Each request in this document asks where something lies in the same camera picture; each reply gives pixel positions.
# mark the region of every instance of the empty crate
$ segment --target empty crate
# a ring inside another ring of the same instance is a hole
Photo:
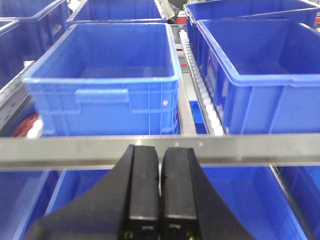
[[[75,24],[23,76],[46,136],[172,134],[180,77],[165,23]]]
[[[255,239],[307,239],[270,168],[205,167],[204,171],[227,206]],[[107,172],[62,172],[46,214],[89,190]]]
[[[281,176],[301,210],[314,239],[320,240],[320,167],[282,167]]]
[[[24,68],[18,20],[0,20],[0,89]]]
[[[307,239],[269,167],[205,167],[203,170],[255,239]]]
[[[65,32],[66,0],[2,0],[0,19],[19,20],[24,60],[37,60]]]
[[[320,6],[307,0],[215,0],[186,4],[184,10],[190,45],[198,65],[201,65],[202,41],[198,41],[198,38],[202,36],[197,20],[235,17],[290,19],[313,27]]]
[[[85,0],[66,24],[166,22],[158,0]]]
[[[45,214],[50,214],[81,196],[108,172],[109,170],[62,171]]]
[[[320,33],[290,20],[200,20],[199,29],[227,133],[320,132]]]
[[[55,171],[0,172],[0,240],[21,240],[44,215],[58,180]]]

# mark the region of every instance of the crate rim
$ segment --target crate rim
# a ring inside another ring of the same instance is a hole
[[[268,86],[292,86],[292,87],[320,87],[320,73],[318,74],[239,74],[228,56],[225,54],[219,43],[212,36],[205,23],[208,22],[287,22],[296,26],[302,26],[308,31],[317,34],[320,37],[320,32],[311,27],[298,23],[289,19],[205,19],[198,20],[199,30],[204,40],[209,45],[217,57],[219,64],[221,64],[223,70],[228,74],[229,81],[237,87],[268,87]]]
[[[11,20],[11,19],[0,19],[1,22],[7,22],[6,25],[3,25],[0,27],[0,36],[3,34],[6,34],[7,32],[11,31],[12,29],[15,29],[20,25],[19,20]]]
[[[65,78],[41,78],[32,77],[35,71],[45,62],[58,48],[64,40],[79,26],[88,26],[88,25],[101,25],[101,26],[146,26],[146,25],[157,25],[164,26],[167,33],[167,40],[169,45],[170,58],[172,62],[172,70],[173,75],[168,77],[124,77],[124,78],[68,78],[68,80],[63,80]],[[131,84],[131,83],[168,83],[168,82],[178,82],[181,78],[182,72],[180,68],[180,63],[178,59],[178,55],[176,54],[175,43],[173,33],[171,31],[171,27],[167,23],[86,23],[86,24],[74,24],[68,28],[67,31],[60,37],[60,39],[35,63],[33,64],[28,71],[24,75],[22,75],[22,79],[25,83],[28,84],[36,84],[39,81],[43,84]]]
[[[143,18],[143,19],[112,19],[112,20],[75,20],[75,17],[78,15],[78,13],[81,11],[83,6],[89,2],[90,0],[83,1],[80,6],[67,18],[65,23],[68,25],[73,25],[73,22],[77,23],[119,23],[119,22],[146,22],[146,21],[160,21],[160,20],[167,20],[166,15],[164,14],[164,11],[162,10],[162,7],[158,0],[153,0],[156,8],[161,16],[161,18]]]
[[[312,5],[310,7],[307,7],[307,8],[302,8],[302,9],[293,9],[293,10],[285,10],[285,11],[274,11],[274,12],[265,12],[265,13],[257,13],[257,14],[250,14],[250,15],[244,15],[244,16],[239,16],[239,17],[227,17],[225,19],[240,19],[240,18],[245,18],[245,17],[249,17],[249,16],[267,16],[267,15],[277,15],[279,13],[282,13],[282,12],[286,12],[286,13],[292,13],[292,12],[302,12],[302,11],[310,11],[310,10],[314,10],[314,11],[320,11],[320,5],[319,4],[316,4],[314,2],[311,2],[311,1],[308,1],[308,0],[298,0],[300,2],[304,2],[305,4],[309,4],[309,5]],[[190,18],[190,22],[191,24],[197,24],[197,20],[195,19],[194,15],[192,14],[192,11],[191,9],[189,8],[189,6],[193,6],[193,5],[205,5],[205,4],[212,4],[212,1],[202,1],[202,2],[193,2],[193,3],[188,3],[188,4],[184,4],[183,5],[183,10],[185,12],[185,15]]]
[[[53,9],[58,7],[61,3],[65,2],[66,0],[54,0],[52,3],[47,5],[45,8],[37,12],[33,16],[9,16],[9,17],[0,17],[0,20],[20,20],[23,22],[37,22],[40,19],[42,19],[44,16],[47,15],[47,13],[51,12]]]

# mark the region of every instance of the metal rail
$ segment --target metal rail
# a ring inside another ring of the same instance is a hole
[[[42,139],[0,138],[0,168],[113,165],[128,145],[194,148],[201,164],[236,166],[320,165],[320,134],[188,136],[93,136]]]
[[[179,37],[190,70],[198,102],[202,110],[206,131],[207,133],[213,136],[223,136],[225,134],[224,130],[214,108],[214,105],[211,101],[211,98],[208,94],[204,80],[201,77],[199,68],[197,66],[196,60],[192,53],[191,46],[189,44],[187,33],[184,30],[181,30],[179,32]]]

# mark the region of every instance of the red object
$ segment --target red object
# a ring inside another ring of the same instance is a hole
[[[37,119],[38,119],[37,113],[34,113],[34,114],[28,116],[15,129],[14,133],[12,134],[12,137],[24,138],[25,136],[27,136],[29,130],[32,129],[32,127]]]
[[[187,24],[187,19],[185,17],[177,17],[174,24]]]

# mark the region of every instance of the blue plastic crate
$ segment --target blue plastic crate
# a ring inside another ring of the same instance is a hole
[[[314,239],[320,240],[320,166],[286,166],[280,172]]]
[[[195,129],[197,134],[207,134],[204,118],[201,113],[198,101],[190,101],[190,107],[193,115]]]
[[[200,20],[199,29],[204,82],[227,133],[320,132],[319,32],[290,20]]]
[[[45,214],[50,214],[81,196],[108,172],[107,169],[62,171]]]
[[[202,65],[198,20],[227,18],[290,19],[313,27],[320,6],[307,0],[215,0],[184,5],[187,34],[194,57]]]
[[[18,20],[0,20],[0,89],[24,68]]]
[[[180,77],[166,23],[75,24],[23,76],[46,136],[173,134]]]
[[[0,172],[0,240],[21,240],[43,216],[58,180],[56,171]]]
[[[2,0],[0,19],[19,20],[24,60],[37,60],[65,32],[66,0]]]
[[[85,0],[67,19],[79,23],[166,23],[158,0]]]
[[[205,167],[204,171],[228,207],[257,240],[307,239],[270,168]],[[62,172],[46,214],[83,194],[107,172]]]

